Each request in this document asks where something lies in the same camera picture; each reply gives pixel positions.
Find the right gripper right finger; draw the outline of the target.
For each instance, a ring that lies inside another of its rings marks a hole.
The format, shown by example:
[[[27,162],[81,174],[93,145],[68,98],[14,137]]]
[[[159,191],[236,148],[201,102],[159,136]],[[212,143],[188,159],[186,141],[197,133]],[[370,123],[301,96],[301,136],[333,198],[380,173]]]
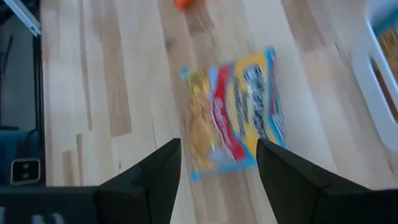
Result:
[[[369,192],[271,142],[259,139],[257,166],[263,188],[278,224],[309,224],[323,194]]]

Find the blue upholstered seat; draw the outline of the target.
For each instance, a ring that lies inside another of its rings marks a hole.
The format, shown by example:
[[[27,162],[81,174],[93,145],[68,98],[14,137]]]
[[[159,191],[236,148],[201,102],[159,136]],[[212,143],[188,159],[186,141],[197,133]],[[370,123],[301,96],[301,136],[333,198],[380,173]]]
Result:
[[[39,157],[36,130],[0,130],[0,185],[11,185],[11,163],[14,159]],[[40,182],[26,185],[40,185]]]

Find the white plastic bin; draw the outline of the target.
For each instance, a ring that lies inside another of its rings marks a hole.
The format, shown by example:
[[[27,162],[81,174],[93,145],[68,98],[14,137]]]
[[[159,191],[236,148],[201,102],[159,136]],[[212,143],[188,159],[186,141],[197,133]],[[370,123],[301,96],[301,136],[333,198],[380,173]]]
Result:
[[[394,119],[386,97],[371,65],[374,60],[384,79],[394,106],[398,108],[398,83],[377,41],[375,31],[382,23],[398,12],[398,0],[369,0],[360,23],[358,41],[354,44],[351,65],[364,96],[369,112],[382,143],[392,151],[398,151],[398,122]]]

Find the orange chicken ramen pack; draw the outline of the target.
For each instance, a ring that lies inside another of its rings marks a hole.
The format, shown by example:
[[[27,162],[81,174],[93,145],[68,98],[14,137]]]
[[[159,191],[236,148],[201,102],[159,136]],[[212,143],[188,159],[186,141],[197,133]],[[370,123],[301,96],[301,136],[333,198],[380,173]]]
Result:
[[[195,0],[174,0],[174,5],[178,10],[185,10],[190,7],[190,5],[194,2]]]

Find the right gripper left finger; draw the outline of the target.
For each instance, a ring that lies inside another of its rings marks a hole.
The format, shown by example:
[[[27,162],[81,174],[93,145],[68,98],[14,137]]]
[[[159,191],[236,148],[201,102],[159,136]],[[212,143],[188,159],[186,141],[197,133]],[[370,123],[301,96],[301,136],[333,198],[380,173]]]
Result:
[[[99,224],[170,224],[181,165],[181,139],[173,138],[101,184],[96,192]]]

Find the white metal bar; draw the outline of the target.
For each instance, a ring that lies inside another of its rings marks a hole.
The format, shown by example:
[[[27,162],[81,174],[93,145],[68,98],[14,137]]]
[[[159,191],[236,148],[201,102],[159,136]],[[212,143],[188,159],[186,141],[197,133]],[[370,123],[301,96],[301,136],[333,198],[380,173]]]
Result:
[[[21,20],[21,22],[38,37],[41,35],[40,22],[31,13],[21,0],[3,0],[12,12]]]

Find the blue beef ramen pack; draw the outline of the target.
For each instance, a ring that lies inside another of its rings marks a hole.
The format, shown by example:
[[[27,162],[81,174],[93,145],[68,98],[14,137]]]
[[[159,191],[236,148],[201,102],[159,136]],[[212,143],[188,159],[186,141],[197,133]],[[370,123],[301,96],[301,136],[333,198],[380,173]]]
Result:
[[[191,180],[252,167],[258,139],[286,146],[274,77],[275,50],[203,70],[183,68],[190,98]]]
[[[373,31],[398,82],[398,10],[373,25]]]

